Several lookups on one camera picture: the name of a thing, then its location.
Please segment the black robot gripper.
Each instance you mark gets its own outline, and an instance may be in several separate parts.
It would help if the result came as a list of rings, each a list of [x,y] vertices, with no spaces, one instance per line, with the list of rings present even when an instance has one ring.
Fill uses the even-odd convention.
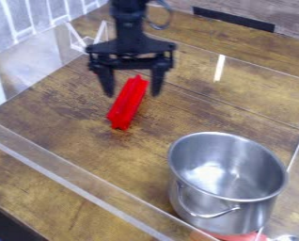
[[[144,34],[140,12],[114,14],[113,19],[116,37],[85,48],[89,70],[108,97],[114,94],[113,70],[150,70],[150,94],[158,96],[165,72],[173,67],[176,44]]]

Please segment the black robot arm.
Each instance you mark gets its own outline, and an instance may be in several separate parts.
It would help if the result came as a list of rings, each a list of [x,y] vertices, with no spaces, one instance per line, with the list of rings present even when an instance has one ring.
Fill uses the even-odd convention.
[[[142,22],[156,30],[168,27],[172,9],[164,0],[154,0],[168,11],[164,24],[154,24],[146,17],[146,4],[152,0],[110,0],[110,16],[116,22],[116,38],[85,48],[89,70],[97,75],[104,94],[114,94],[113,70],[149,70],[150,94],[157,96],[165,73],[173,68],[176,44],[150,39],[142,32]]]

